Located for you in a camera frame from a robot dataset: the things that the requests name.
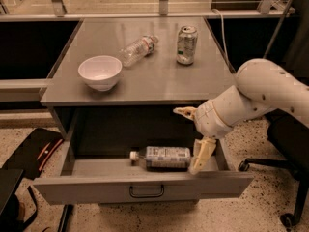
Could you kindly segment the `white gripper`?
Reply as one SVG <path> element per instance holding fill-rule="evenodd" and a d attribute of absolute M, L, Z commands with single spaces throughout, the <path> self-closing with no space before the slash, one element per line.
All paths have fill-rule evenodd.
<path fill-rule="evenodd" d="M 213 100 L 208 100 L 199 105 L 197 109 L 193 106 L 176 107 L 173 112 L 182 115 L 191 121 L 194 120 L 196 130 L 203 136 L 196 139 L 193 145 L 193 157 L 189 166 L 192 175 L 202 171 L 216 148 L 216 140 L 228 134 L 232 127 L 226 125 L 217 114 Z"/>

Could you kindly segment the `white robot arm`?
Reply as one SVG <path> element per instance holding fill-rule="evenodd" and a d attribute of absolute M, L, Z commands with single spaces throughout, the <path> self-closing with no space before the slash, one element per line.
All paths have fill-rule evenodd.
<path fill-rule="evenodd" d="M 292 115 L 309 127 L 309 89 L 286 70 L 267 59 L 252 59 L 234 74 L 235 84 L 197 107 L 177 107 L 176 114 L 194 122 L 203 135 L 194 141 L 189 173 L 198 174 L 225 137 L 244 120 L 263 116 L 275 109 Z"/>

